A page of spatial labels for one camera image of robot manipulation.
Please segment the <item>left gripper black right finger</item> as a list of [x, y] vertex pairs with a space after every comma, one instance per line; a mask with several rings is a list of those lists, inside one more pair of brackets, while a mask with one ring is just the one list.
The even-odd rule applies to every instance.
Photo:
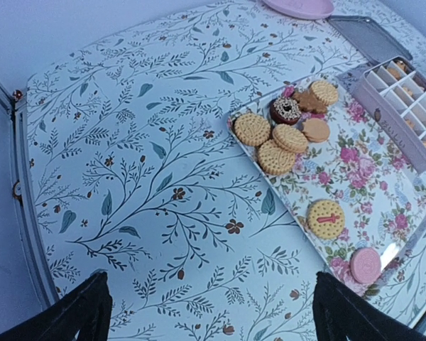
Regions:
[[319, 271], [312, 302], [318, 340], [426, 340], [355, 294], [333, 275]]

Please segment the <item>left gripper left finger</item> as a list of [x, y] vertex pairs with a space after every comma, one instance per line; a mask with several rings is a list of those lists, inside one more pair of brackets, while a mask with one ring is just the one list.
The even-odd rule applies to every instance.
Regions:
[[92, 274], [47, 310], [0, 334], [0, 340], [107, 340], [112, 297], [107, 272]]

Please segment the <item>floral cookie tray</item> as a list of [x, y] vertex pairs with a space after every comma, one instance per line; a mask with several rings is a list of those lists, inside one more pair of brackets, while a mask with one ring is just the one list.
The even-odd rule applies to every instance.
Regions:
[[[334, 276], [365, 297], [377, 296], [405, 252], [426, 229], [426, 185], [403, 152], [337, 78], [339, 100], [322, 119], [303, 114], [293, 125], [277, 124], [270, 104], [284, 89], [263, 95], [228, 118], [238, 145], [269, 188], [265, 216], [281, 202]], [[357, 282], [350, 261], [371, 247], [381, 275]]]

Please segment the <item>brown leaf cookie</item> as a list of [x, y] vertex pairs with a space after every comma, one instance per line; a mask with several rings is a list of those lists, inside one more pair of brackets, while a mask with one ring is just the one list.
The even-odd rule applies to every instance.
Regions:
[[311, 112], [314, 114], [326, 114], [328, 112], [327, 105], [309, 91], [296, 91], [292, 95], [292, 98], [298, 103], [300, 110], [303, 112]]

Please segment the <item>compartment tin box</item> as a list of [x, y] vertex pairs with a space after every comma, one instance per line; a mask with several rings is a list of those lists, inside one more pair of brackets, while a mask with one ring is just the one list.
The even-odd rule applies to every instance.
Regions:
[[426, 171], [426, 78], [396, 57], [367, 70], [352, 96], [421, 174]]

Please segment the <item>metal tin lid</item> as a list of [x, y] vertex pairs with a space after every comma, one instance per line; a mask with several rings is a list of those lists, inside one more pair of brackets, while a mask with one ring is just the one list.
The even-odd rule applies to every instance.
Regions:
[[396, 38], [368, 16], [333, 15], [327, 21], [372, 65], [396, 57], [413, 60], [411, 53]]

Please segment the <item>pink round cookie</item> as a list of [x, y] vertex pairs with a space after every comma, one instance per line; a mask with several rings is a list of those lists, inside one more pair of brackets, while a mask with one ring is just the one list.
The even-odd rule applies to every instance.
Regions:
[[360, 248], [351, 258], [350, 269], [357, 282], [371, 284], [381, 275], [381, 258], [371, 247]]

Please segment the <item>floral tablecloth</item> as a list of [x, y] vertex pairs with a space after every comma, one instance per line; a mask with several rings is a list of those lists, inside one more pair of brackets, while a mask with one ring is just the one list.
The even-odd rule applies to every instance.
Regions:
[[[63, 296], [105, 271], [110, 340], [314, 340], [329, 269], [230, 134], [229, 114], [286, 82], [368, 60], [327, 21], [218, 1], [84, 47], [28, 81], [33, 204]], [[421, 178], [426, 185], [426, 174]], [[426, 229], [372, 305], [426, 311]]]

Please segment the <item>chocolate sprinkle donut cookie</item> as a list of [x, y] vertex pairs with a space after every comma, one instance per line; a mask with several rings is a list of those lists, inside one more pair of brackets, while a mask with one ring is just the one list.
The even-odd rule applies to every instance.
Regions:
[[270, 116], [277, 124], [295, 125], [301, 117], [301, 111], [294, 99], [279, 97], [270, 104]]

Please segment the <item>round biscuit top right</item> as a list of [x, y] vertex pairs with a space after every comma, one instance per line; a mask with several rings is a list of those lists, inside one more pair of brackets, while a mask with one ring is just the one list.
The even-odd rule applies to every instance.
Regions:
[[317, 80], [310, 85], [311, 93], [327, 106], [335, 104], [339, 100], [337, 87], [325, 80]]

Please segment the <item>pink plate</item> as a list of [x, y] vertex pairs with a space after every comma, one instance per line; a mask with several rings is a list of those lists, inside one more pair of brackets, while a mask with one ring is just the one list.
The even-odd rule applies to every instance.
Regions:
[[273, 10], [304, 20], [317, 20], [331, 16], [334, 4], [329, 0], [263, 0]]

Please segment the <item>left aluminium post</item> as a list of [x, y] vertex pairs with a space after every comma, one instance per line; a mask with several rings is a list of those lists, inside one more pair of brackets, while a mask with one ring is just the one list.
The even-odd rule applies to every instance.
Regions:
[[0, 82], [0, 108], [3, 109], [9, 116], [16, 111], [16, 104], [19, 103], [24, 94], [20, 90], [15, 90], [10, 94]]

